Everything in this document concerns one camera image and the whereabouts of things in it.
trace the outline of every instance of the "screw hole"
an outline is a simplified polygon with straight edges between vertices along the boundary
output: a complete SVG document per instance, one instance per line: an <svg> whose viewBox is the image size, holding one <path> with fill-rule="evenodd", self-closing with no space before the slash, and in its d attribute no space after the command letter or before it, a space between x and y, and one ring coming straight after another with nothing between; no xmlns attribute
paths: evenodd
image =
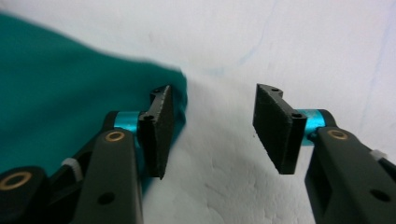
<svg viewBox="0 0 396 224"><path fill-rule="evenodd" d="M120 141L124 136L125 134L122 132L112 132L108 133L105 139L107 140L107 142L117 142Z"/></svg>
<svg viewBox="0 0 396 224"><path fill-rule="evenodd" d="M371 193L375 198L377 198L379 201L382 201L382 202L384 202L384 203L390 202L390 197L388 196L387 193L385 193L385 192L382 191L382 190L379 190L379 189L372 189L372 190L370 190L370 193Z"/></svg>
<svg viewBox="0 0 396 224"><path fill-rule="evenodd" d="M303 115L297 113L292 113L291 116L294 117L295 119L301 119L303 117Z"/></svg>
<svg viewBox="0 0 396 224"><path fill-rule="evenodd" d="M145 120L151 120L151 119L154 119L154 116L152 116L152 115L145 116Z"/></svg>
<svg viewBox="0 0 396 224"><path fill-rule="evenodd" d="M101 205L110 204L114 201L115 198L116 198L116 195L114 195L113 192L106 192L106 193L102 194L101 196L99 196L98 203Z"/></svg>

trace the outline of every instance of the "white tabletop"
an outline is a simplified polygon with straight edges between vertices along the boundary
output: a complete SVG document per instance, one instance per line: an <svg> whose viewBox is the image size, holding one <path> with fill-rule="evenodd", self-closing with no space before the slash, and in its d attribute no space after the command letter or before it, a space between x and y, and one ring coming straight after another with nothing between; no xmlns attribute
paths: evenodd
<svg viewBox="0 0 396 224"><path fill-rule="evenodd" d="M155 223L314 223L296 175L279 175L252 126L256 83L325 108L396 162L396 2L0 0L2 10L133 60L179 67L187 125L144 198Z"/></svg>

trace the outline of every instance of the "teal anodized part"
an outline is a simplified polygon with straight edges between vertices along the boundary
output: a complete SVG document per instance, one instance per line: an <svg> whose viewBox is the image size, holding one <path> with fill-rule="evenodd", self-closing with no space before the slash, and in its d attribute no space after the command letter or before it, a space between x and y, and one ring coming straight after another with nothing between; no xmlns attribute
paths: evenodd
<svg viewBox="0 0 396 224"><path fill-rule="evenodd" d="M134 134L134 149L136 152L137 168L139 173L142 174L145 168L145 158L143 149L137 140L139 114L139 111L120 111L114 120L114 127L128 130Z"/></svg>
<svg viewBox="0 0 396 224"><path fill-rule="evenodd" d="M307 117L302 146L313 146L314 143L308 139L308 136L314 133L317 128L325 127L326 122L322 114L316 109L298 109L297 111Z"/></svg>
<svg viewBox="0 0 396 224"><path fill-rule="evenodd" d="M128 130L136 137L139 114L139 111L120 111L114 120L114 127Z"/></svg>

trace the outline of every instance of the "green cloth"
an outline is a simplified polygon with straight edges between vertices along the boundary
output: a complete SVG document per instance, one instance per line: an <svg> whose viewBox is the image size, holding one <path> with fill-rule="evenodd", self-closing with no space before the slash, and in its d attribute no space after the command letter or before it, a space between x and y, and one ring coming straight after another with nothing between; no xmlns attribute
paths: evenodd
<svg viewBox="0 0 396 224"><path fill-rule="evenodd" d="M148 110L149 92L168 84L177 137L187 104L180 72L109 57L0 14L0 173L38 165L53 174L107 112Z"/></svg>

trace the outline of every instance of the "metal pin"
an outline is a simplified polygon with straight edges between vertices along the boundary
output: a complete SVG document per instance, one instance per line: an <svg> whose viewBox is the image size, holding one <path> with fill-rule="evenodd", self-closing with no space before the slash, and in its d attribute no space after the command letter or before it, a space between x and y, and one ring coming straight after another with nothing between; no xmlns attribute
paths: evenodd
<svg viewBox="0 0 396 224"><path fill-rule="evenodd" d="M8 181L12 178L15 177L21 177L21 180L18 181L17 183L13 183L13 184L8 184ZM0 190L11 190L11 189L17 189L20 186L24 185L25 183L27 183L30 178L32 178L32 174L30 172L26 172L26 171L21 171L21 172L17 172L15 174L9 175L6 178L2 179L0 182Z"/></svg>

